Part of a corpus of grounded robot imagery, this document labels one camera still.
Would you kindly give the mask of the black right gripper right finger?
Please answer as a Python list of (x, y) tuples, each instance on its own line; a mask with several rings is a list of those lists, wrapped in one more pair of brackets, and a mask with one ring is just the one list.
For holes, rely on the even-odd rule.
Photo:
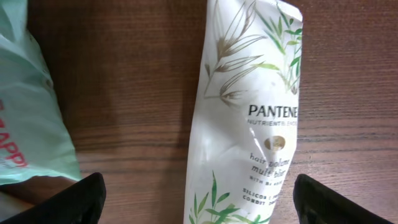
[(306, 174), (297, 176), (293, 200), (300, 224), (392, 224)]

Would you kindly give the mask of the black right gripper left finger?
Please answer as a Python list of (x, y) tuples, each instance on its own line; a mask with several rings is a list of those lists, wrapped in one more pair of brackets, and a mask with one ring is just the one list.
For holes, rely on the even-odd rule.
[(104, 179), (96, 172), (1, 224), (98, 224), (105, 200)]

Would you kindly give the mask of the mint green wipes pack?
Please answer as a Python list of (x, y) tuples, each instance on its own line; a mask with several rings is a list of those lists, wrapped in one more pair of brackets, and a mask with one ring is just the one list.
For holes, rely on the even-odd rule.
[(27, 10), (27, 1), (1, 1), (1, 184), (38, 176), (79, 181), (50, 72), (27, 30)]

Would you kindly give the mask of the white Pantene tube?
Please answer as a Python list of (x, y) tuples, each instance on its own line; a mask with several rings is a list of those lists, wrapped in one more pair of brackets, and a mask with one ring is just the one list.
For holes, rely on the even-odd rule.
[(271, 219), (297, 148), (302, 41), (287, 2), (207, 2), (185, 223)]

